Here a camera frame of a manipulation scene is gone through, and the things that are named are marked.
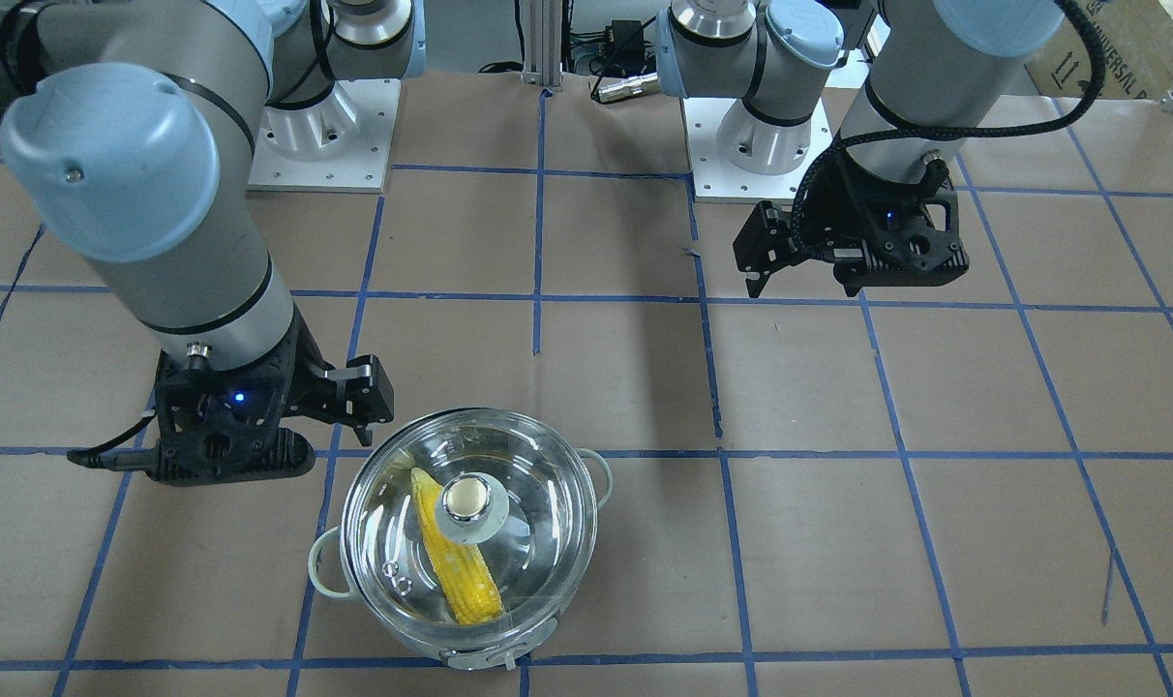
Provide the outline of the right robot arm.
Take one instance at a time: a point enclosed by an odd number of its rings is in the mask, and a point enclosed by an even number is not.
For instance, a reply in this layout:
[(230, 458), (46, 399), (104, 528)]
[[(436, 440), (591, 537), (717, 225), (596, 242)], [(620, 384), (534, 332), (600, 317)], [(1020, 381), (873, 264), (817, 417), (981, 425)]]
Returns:
[(373, 354), (327, 363), (249, 212), (260, 142), (355, 136), (350, 79), (416, 76), (418, 1), (0, 1), (0, 156), (45, 226), (157, 340), (152, 410), (91, 471), (172, 486), (301, 475), (286, 417), (373, 444), (395, 398)]

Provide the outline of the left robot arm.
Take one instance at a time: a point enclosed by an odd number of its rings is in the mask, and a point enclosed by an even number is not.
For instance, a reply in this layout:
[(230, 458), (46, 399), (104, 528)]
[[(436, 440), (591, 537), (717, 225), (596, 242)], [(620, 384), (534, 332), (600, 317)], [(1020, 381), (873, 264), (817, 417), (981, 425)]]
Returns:
[[(890, 28), (829, 146), (808, 156), (811, 119), (846, 54), (846, 28), (818, 1), (672, 1), (657, 18), (662, 92), (728, 99), (723, 150), (777, 175), (804, 167), (789, 207), (760, 201), (733, 242), (747, 295), (805, 260), (833, 269), (847, 295), (941, 287), (970, 269), (949, 160), (970, 138), (1062, 131), (1108, 75), (1096, 23), (1076, 1), (879, 1)], [(983, 127), (1008, 81), (1067, 23), (1090, 77), (1073, 110), (1046, 122)]]

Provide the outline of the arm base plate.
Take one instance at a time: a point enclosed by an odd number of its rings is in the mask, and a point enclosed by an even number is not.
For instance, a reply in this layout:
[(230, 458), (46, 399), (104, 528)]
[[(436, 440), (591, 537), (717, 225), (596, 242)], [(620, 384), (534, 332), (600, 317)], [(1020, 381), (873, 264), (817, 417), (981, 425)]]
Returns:
[(395, 77), (348, 80), (303, 109), (266, 107), (249, 190), (382, 194), (401, 93)]
[(682, 110), (694, 196), (707, 203), (789, 204), (804, 172), (830, 146), (821, 101), (792, 127), (764, 122), (741, 99), (683, 99)]

